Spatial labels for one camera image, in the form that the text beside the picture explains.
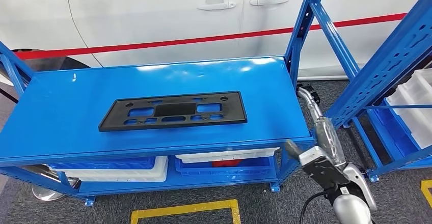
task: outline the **red stripe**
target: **red stripe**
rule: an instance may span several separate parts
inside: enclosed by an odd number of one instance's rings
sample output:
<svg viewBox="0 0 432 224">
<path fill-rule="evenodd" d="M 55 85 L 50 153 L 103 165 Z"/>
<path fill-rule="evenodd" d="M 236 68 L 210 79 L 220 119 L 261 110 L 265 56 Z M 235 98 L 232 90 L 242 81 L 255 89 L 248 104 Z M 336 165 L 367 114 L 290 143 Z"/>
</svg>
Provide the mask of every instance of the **red stripe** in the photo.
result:
<svg viewBox="0 0 432 224">
<path fill-rule="evenodd" d="M 362 25 L 362 24 L 381 23 L 387 21 L 401 20 L 405 15 L 406 13 L 392 14 L 392 15 L 385 15 L 379 17 L 340 21 L 340 22 L 335 22 L 334 24 L 336 27 L 345 27 L 345 26 L 354 26 L 354 25 Z M 320 29 L 319 24 L 315 24 L 310 27 L 310 30 L 318 30 L 318 29 Z M 112 51 L 122 51 L 122 50 L 131 50 L 131 49 L 139 49 L 139 48 L 149 48 L 149 47 L 163 47 L 163 46 L 172 46 L 172 45 L 179 45 L 179 44 L 198 43 L 198 42 L 221 41 L 221 40 L 229 40 L 229 39 L 236 39 L 236 38 L 260 37 L 260 36 L 268 36 L 268 35 L 275 35 L 275 34 L 291 33 L 292 31 L 293 28 L 290 27 L 290 28 L 274 29 L 274 30 L 267 30 L 267 31 L 246 32 L 246 33 L 238 33 L 238 34 L 213 36 L 213 37 L 199 37 L 199 38 L 172 40 L 172 41 L 146 42 L 146 43 L 124 44 L 124 45 L 103 46 L 103 47 L 86 47 L 86 48 L 58 49 L 58 50 L 48 50 L 48 51 L 17 52 L 16 54 L 19 58 L 23 60 L 53 58 L 53 57 L 63 57 L 63 56 L 71 56 L 71 55 L 79 55 L 79 54 L 112 52 Z"/>
</svg>

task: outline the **yellow floor marking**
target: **yellow floor marking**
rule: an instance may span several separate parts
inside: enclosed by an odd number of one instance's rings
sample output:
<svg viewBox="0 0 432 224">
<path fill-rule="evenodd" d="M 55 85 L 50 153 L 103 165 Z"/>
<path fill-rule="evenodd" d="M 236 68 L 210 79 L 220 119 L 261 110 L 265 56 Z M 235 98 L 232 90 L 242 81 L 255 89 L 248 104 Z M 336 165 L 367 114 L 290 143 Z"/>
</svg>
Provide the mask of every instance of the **yellow floor marking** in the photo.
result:
<svg viewBox="0 0 432 224">
<path fill-rule="evenodd" d="M 164 215 L 177 215 L 198 211 L 219 210 L 231 208 L 233 224 L 240 224 L 240 211 L 238 210 L 237 200 L 223 200 L 215 202 L 207 202 L 193 205 L 181 205 L 166 208 L 148 209 L 148 210 L 134 210 L 131 215 L 131 224 L 138 224 L 138 219 L 157 217 Z"/>
<path fill-rule="evenodd" d="M 432 180 L 421 181 L 421 191 L 423 192 L 424 197 L 429 202 L 429 205 L 432 208 L 432 194 L 430 194 L 429 191 L 429 188 L 431 187 L 432 187 Z"/>
</svg>

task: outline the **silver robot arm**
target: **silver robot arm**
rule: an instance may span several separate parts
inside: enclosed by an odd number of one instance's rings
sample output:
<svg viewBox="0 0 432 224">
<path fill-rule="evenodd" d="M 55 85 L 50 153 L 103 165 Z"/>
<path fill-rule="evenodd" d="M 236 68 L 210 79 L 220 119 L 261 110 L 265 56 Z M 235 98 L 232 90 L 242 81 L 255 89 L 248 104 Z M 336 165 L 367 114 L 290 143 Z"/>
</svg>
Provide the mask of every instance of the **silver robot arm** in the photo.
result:
<svg viewBox="0 0 432 224">
<path fill-rule="evenodd" d="M 285 149 L 324 189 L 316 196 L 324 195 L 330 201 L 341 224 L 372 224 L 371 211 L 376 211 L 376 203 L 362 173 L 354 164 L 346 162 L 332 122 L 322 115 L 311 93 L 299 87 L 297 95 L 307 103 L 318 146 L 303 152 L 287 141 Z M 303 207 L 300 222 L 310 200 Z"/>
</svg>

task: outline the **white storage box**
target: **white storage box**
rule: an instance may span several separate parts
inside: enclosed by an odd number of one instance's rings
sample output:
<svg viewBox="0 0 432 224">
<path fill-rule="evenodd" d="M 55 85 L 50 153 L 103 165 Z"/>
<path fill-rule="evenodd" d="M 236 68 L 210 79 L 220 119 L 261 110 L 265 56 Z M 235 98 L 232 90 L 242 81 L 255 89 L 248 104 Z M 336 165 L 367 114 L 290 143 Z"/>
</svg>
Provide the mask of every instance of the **white storage box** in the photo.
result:
<svg viewBox="0 0 432 224">
<path fill-rule="evenodd" d="M 432 104 L 432 69 L 416 70 L 404 84 L 387 98 L 389 105 Z M 420 148 L 432 145 L 432 109 L 399 108 L 394 110 L 411 131 Z"/>
<path fill-rule="evenodd" d="M 221 161 L 231 159 L 250 159 L 260 157 L 271 157 L 275 154 L 275 151 L 279 148 L 269 149 L 249 149 L 249 150 L 236 150 L 236 151 L 223 151 L 223 152 L 212 152 L 212 153 L 200 153 L 200 154 L 179 154 L 177 158 L 181 159 L 183 163 L 198 163 L 198 162 L 209 162 L 209 161 Z"/>
<path fill-rule="evenodd" d="M 164 182 L 167 179 L 168 157 L 158 156 L 149 170 L 125 169 L 52 169 L 83 182 Z"/>
</svg>

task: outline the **white car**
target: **white car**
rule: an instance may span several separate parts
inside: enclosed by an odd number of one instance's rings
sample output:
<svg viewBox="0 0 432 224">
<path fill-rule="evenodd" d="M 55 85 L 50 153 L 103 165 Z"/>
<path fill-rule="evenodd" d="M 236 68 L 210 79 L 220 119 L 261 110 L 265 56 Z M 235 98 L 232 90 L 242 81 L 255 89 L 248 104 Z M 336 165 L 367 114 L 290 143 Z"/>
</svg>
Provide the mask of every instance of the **white car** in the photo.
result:
<svg viewBox="0 0 432 224">
<path fill-rule="evenodd" d="M 343 22 L 345 27 L 338 31 L 357 63 L 364 65 L 399 23 L 400 14 L 409 11 L 416 1 L 322 0 L 322 3 L 334 22 L 353 20 Z M 62 50 L 255 32 L 254 37 L 222 41 L 67 55 L 81 66 L 101 67 L 283 54 L 291 35 L 289 28 L 294 26 L 302 0 L 0 0 L 0 3 L 0 40 L 13 50 Z M 323 32 L 310 31 L 302 50 L 300 78 L 343 75 Z"/>
</svg>

